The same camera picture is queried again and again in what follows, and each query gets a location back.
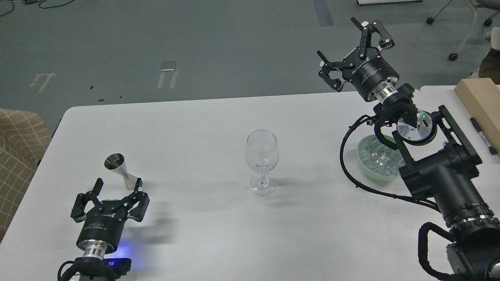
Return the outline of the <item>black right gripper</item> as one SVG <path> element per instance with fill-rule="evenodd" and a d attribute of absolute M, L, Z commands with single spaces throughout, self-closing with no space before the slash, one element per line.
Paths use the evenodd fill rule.
<path fill-rule="evenodd" d="M 320 51 L 320 71 L 318 76 L 333 90 L 342 91 L 345 83 L 350 82 L 366 102 L 374 101 L 373 90 L 381 82 L 390 81 L 397 84 L 400 75 L 382 58 L 382 51 L 395 46 L 393 38 L 378 20 L 360 23 L 352 17 L 351 22 L 361 31 L 359 47 L 353 49 L 342 62 L 330 62 Z M 377 33 L 380 39 L 377 46 L 371 45 L 372 34 Z M 330 77 L 331 71 L 343 72 L 343 79 Z"/>

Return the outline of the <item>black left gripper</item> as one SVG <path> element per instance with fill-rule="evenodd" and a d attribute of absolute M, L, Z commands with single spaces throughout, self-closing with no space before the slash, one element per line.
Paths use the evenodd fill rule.
<path fill-rule="evenodd" d="M 121 200 L 104 200 L 101 203 L 98 195 L 103 186 L 102 178 L 98 178 L 92 190 L 78 194 L 70 217 L 76 223 L 84 221 L 76 241 L 79 249 L 84 250 L 89 241 L 98 240 L 105 242 L 107 244 L 105 252 L 112 254 L 120 243 L 125 221 L 132 219 L 142 222 L 150 199 L 146 192 L 139 190 L 143 186 L 141 178 L 136 180 L 133 192 Z M 93 202 L 94 208 L 86 213 L 85 207 L 89 201 Z"/>

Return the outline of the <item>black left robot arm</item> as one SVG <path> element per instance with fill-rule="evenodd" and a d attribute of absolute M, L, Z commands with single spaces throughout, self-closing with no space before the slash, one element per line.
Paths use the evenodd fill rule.
<path fill-rule="evenodd" d="M 136 180 L 132 192 L 120 200 L 99 200 L 103 185 L 103 180 L 98 178 L 91 191 L 80 193 L 75 199 L 70 217 L 84 223 L 76 241 L 84 254 L 69 261 L 66 271 L 59 270 L 59 281 L 69 281 L 77 274 L 88 281 L 115 281 L 131 269 L 130 258 L 105 258 L 105 255 L 118 249 L 127 219 L 143 220 L 150 199 L 147 193 L 140 191 L 141 178 Z"/>

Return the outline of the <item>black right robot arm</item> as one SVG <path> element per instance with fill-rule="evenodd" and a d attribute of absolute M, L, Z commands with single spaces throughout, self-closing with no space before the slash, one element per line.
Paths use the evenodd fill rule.
<path fill-rule="evenodd" d="M 427 222 L 418 231 L 418 262 L 440 281 L 499 280 L 499 219 L 483 200 L 473 178 L 482 163 L 448 109 L 419 110 L 413 102 L 415 88 L 397 87 L 399 74 L 382 58 L 382 51 L 395 43 L 378 20 L 360 23 L 359 46 L 342 61 L 330 62 L 321 51 L 318 76 L 333 90 L 351 83 L 366 102 L 377 101 L 374 116 L 361 116 L 349 127 L 339 149 L 346 177 L 373 194 L 400 199 L 438 211 L 446 229 Z M 364 122 L 373 126 L 375 137 L 401 153 L 399 168 L 410 196 L 372 189 L 356 180 L 345 167 L 344 149 L 350 135 Z"/>

